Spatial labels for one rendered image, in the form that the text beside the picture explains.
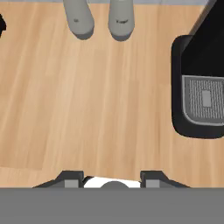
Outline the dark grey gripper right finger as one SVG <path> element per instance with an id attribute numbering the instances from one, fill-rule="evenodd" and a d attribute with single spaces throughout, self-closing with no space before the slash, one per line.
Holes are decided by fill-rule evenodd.
<path id="1" fill-rule="evenodd" d="M 162 171 L 140 171 L 141 188 L 188 188 L 188 185 L 169 179 Z"/>

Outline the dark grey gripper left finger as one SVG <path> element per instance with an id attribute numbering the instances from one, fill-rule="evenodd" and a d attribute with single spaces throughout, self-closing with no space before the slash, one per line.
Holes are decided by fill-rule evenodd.
<path id="1" fill-rule="evenodd" d="M 62 188 L 82 188 L 84 179 L 84 171 L 62 171 L 55 179 L 49 180 L 36 188 L 44 187 L 62 187 Z"/>

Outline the white round object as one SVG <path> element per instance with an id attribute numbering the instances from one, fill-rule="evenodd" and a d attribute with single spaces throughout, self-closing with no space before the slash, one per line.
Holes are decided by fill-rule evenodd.
<path id="1" fill-rule="evenodd" d="M 88 177 L 84 181 L 85 188 L 139 188 L 140 182 L 135 180 L 118 179 L 118 178 L 101 178 L 101 177 Z"/>

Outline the black coffee machine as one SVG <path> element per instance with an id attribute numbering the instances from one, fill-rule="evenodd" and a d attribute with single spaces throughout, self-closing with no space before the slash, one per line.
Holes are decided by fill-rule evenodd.
<path id="1" fill-rule="evenodd" d="M 184 137 L 224 137 L 224 0 L 208 0 L 172 43 L 171 120 Z"/>

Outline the grey cylindrical shaker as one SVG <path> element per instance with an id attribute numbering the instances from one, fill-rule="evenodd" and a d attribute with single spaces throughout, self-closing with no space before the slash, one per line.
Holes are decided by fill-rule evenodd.
<path id="1" fill-rule="evenodd" d="M 95 28 L 95 21 L 87 0 L 63 0 L 66 20 L 70 31 L 77 39 L 89 39 Z"/>
<path id="2" fill-rule="evenodd" d="M 110 0 L 108 29 L 117 41 L 125 41 L 135 27 L 133 0 Z"/>

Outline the small black object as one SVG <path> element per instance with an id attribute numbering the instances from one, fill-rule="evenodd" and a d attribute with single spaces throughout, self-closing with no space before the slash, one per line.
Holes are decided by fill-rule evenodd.
<path id="1" fill-rule="evenodd" d="M 0 14 L 0 38 L 2 36 L 3 31 L 6 31 L 6 23 L 4 21 L 4 18 L 2 16 L 2 14 Z"/>

